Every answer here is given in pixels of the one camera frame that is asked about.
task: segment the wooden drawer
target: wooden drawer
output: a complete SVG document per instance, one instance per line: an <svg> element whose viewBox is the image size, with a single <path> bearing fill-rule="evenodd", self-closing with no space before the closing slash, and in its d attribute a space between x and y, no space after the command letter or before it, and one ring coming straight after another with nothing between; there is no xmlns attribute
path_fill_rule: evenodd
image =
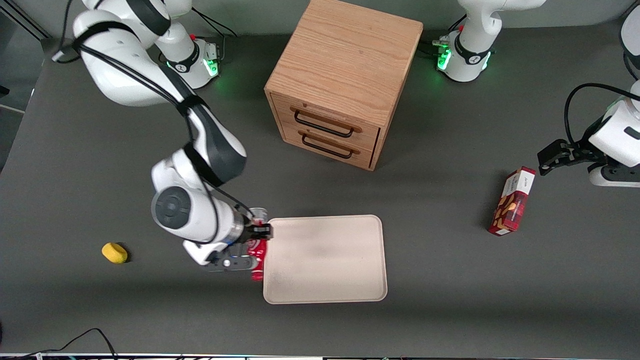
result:
<svg viewBox="0 0 640 360"><path fill-rule="evenodd" d="M350 165L369 169L372 150L362 149L357 146L344 145L315 133L311 133L301 126L282 124L284 140L303 149L340 160Z"/></svg>
<svg viewBox="0 0 640 360"><path fill-rule="evenodd" d="M271 94L271 98L283 125L367 150L373 150L376 145L380 133L377 127L354 122L291 97Z"/></svg>

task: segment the beige tray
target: beige tray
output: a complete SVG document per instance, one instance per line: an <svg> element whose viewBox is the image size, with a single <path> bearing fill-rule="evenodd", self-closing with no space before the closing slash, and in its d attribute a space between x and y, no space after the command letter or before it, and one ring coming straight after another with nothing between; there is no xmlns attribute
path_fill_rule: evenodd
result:
<svg viewBox="0 0 640 360"><path fill-rule="evenodd" d="M387 296L382 223L375 215L276 218L264 260L270 304L380 301Z"/></svg>

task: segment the drawer handle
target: drawer handle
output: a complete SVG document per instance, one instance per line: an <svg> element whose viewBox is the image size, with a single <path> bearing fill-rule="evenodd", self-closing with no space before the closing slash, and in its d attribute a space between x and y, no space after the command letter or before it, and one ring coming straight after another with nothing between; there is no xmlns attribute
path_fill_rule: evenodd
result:
<svg viewBox="0 0 640 360"><path fill-rule="evenodd" d="M328 127L316 125L316 124L313 124L313 123L311 123L309 121L304 121L301 118L299 118L298 115L300 115L300 110L296 110L296 112L293 114L293 118L296 120L297 123L303 124L303 125L308 126L308 127L313 127L314 129L318 129L320 131L324 131L325 133L330 133L331 135L339 136L341 138L349 138L349 137L351 137L351 135L353 135L353 131L355 130L352 127L349 130L348 133L341 133L340 131L332 130L332 129L329 129Z"/></svg>
<svg viewBox="0 0 640 360"><path fill-rule="evenodd" d="M305 144L306 146L308 146L308 147L312 147L312 148L314 148L314 149L316 149L316 150L324 151L324 152L326 152L326 153L328 153L328 154L331 154L331 155L333 155L333 156L337 156L337 157L339 157L339 158L349 159L349 158L351 157L351 155L353 155L353 153L355 152L354 150L349 150L349 154L347 154L347 155L345 155L345 154L341 154L341 153L339 153L339 152L335 152L335 151L333 151L333 150L325 149L324 147L321 147L321 146L316 145L316 144L314 144L314 143L306 142L306 141L305 141L305 139L306 139L307 137L308 137L308 135L307 135L307 134L304 134L304 133L302 134L302 143L303 143L303 144Z"/></svg>

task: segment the wood grain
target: wood grain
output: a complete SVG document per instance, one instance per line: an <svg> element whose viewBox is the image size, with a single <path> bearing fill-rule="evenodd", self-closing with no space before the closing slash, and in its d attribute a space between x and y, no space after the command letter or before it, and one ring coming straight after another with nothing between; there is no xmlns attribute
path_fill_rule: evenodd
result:
<svg viewBox="0 0 640 360"><path fill-rule="evenodd" d="M311 0L266 89L385 127L421 32L414 20Z"/></svg>

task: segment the table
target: table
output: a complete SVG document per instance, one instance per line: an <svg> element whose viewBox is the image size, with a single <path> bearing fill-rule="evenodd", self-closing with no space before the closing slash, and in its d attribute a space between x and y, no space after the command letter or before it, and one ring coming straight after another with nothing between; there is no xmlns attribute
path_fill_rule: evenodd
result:
<svg viewBox="0 0 640 360"><path fill-rule="evenodd" d="M119 106L83 64L45 61L0 176L2 351L100 327L119 352L640 357L637 190L555 170L519 232L485 230L505 176L564 136L573 87L631 86L619 26L507 29L469 84L418 54L375 172L281 141L262 87L287 37L227 42L221 77L198 92L249 156L224 189L272 217L378 215L388 295L363 304L272 306L248 273L201 271L150 216L149 170L186 141L177 112ZM579 94L576 134L615 98ZM108 263L108 241L132 262ZM106 348L96 336L68 350Z"/></svg>

